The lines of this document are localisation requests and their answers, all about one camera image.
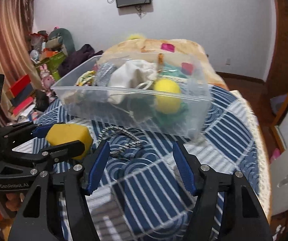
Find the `yellow sponge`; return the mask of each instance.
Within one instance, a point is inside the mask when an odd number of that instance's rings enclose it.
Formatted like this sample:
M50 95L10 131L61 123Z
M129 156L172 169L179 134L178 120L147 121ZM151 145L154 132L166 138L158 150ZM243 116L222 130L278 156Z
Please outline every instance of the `yellow sponge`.
M68 143L74 140L80 140L85 145L85 151L82 155L73 158L76 160L82 159L87 154L89 147L93 143L93 138L91 137L86 126L69 123L54 124L54 126L52 126L52 128L48 131L46 140L52 146Z

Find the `dark garment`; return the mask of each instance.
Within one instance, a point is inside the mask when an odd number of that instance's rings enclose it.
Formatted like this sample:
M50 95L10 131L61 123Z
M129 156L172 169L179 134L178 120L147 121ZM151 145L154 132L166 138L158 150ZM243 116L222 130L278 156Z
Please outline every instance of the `dark garment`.
M93 56L102 55L103 51L95 53L95 50L89 44L85 44L79 51L73 52L58 66L58 74L60 77L65 76L71 70L81 65Z

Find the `yellow fuzzy object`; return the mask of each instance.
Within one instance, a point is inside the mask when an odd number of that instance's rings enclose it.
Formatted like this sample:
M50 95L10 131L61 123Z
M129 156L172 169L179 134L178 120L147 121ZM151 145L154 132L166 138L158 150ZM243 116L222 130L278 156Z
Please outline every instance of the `yellow fuzzy object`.
M128 36L127 41L128 40L136 40L136 39L145 39L145 36L138 34L138 33L131 34L130 36Z
M90 146L93 144L93 138L91 137L89 130L86 126L78 124L54 124L48 131L46 140L52 146L68 143L74 140L80 140L85 145L85 151L82 155L73 159L80 160L88 152Z
M160 79L154 84L154 90L159 92L181 93L178 84L170 79ZM164 114L177 113L181 99L169 96L156 96L156 110Z

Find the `striped curtain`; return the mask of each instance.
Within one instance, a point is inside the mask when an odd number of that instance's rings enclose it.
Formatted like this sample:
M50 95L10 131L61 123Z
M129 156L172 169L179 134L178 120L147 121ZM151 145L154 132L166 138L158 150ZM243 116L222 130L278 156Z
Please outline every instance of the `striped curtain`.
M21 76L28 74L35 89L41 81L28 51L25 37L33 24L32 0L0 0L0 74L5 75L0 103L0 125L8 122L11 103L6 91Z

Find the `clear plastic bin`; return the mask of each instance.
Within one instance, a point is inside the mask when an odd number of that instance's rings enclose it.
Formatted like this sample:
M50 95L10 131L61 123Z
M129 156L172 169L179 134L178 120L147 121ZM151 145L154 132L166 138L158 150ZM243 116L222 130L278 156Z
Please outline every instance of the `clear plastic bin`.
M82 63L52 86L69 115L187 138L198 136L209 109L211 97L197 58L179 53L163 54L164 63L179 69L182 62L193 65L192 74L188 75L187 79L181 78L177 81L182 94L116 87L74 86L82 74L93 69L100 57L95 56ZM129 53L127 55L124 53L112 56L109 62L114 61L114 64L120 67L123 62L130 59L143 59L158 63L158 58L158 53ZM125 95L125 98L120 104L112 104L107 100L108 91L120 92ZM167 101L179 102L178 99L180 99L179 111L175 114L157 111L156 97L158 96L167 97Z

